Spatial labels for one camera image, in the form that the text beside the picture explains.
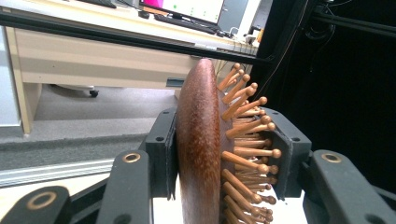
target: monitor screen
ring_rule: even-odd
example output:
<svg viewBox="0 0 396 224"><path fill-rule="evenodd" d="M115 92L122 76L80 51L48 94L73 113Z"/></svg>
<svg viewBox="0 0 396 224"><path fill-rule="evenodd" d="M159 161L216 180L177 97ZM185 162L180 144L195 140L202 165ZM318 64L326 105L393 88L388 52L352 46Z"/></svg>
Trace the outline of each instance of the monitor screen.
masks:
<svg viewBox="0 0 396 224"><path fill-rule="evenodd" d="M140 0L140 6L217 24L224 0Z"/></svg>

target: floor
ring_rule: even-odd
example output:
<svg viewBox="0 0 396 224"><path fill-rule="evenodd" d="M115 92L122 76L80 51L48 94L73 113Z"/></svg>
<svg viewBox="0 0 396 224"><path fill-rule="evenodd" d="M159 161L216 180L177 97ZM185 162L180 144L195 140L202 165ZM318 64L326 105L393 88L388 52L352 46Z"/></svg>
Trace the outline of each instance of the floor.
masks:
<svg viewBox="0 0 396 224"><path fill-rule="evenodd" d="M173 90L97 87L99 95L43 85L25 136L0 138L0 170L114 158L140 146Z"/></svg>

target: wooden hairbrush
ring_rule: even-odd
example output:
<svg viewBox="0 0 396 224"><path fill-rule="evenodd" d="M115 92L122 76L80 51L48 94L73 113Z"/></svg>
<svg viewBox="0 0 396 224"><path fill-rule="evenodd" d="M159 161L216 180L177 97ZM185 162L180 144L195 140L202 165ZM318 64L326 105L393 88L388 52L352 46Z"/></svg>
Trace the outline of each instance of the wooden hairbrush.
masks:
<svg viewBox="0 0 396 224"><path fill-rule="evenodd" d="M212 62L202 59L181 89L176 129L184 223L273 220L272 211L262 202L275 204L276 199L257 191L276 182L273 175L278 168L266 163L281 152L268 149L271 140L260 135L276 126L258 107L266 103L265 97L247 101L257 84L245 87L250 77L239 66L236 63L217 86ZM226 88L231 88L227 95Z"/></svg>

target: wooden desk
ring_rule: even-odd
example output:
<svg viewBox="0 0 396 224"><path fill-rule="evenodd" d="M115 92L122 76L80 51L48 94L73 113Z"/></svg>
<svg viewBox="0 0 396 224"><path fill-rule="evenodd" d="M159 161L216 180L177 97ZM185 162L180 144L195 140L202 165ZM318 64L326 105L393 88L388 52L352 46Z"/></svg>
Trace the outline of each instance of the wooden desk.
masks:
<svg viewBox="0 0 396 224"><path fill-rule="evenodd" d="M118 29L125 34L158 40L255 54L256 47L203 32L139 18L134 8L99 7L75 0L2 1L2 10L15 14L84 22ZM25 133L32 130L42 83L164 89L169 77L184 78L197 58L152 49L125 47L61 35L7 28L7 39ZM214 61L223 68L233 63Z"/></svg>

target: metal ring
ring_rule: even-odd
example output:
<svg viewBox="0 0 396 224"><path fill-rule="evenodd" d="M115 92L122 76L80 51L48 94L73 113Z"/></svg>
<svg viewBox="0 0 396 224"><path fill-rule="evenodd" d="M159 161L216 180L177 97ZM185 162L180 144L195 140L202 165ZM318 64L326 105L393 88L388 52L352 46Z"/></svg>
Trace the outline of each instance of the metal ring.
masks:
<svg viewBox="0 0 396 224"><path fill-rule="evenodd" d="M39 203L39 204L35 203L35 201L37 199L44 197L44 196L49 196L49 198L43 203ZM37 194L35 197L31 198L29 200L29 202L26 204L26 206L30 210L37 210L37 209L41 209L41 208L53 203L53 201L55 201L55 199L56 199L55 192L52 192L52 191L42 192L42 193Z"/></svg>
<svg viewBox="0 0 396 224"><path fill-rule="evenodd" d="M136 161L140 160L140 154L138 154L138 153L130 153L130 154L125 155L122 158L122 160L125 161L125 162L136 162Z"/></svg>
<svg viewBox="0 0 396 224"><path fill-rule="evenodd" d="M321 157L325 161L334 162L334 163L341 162L341 158L337 155L332 154L332 153L324 153L324 154L322 154Z"/></svg>

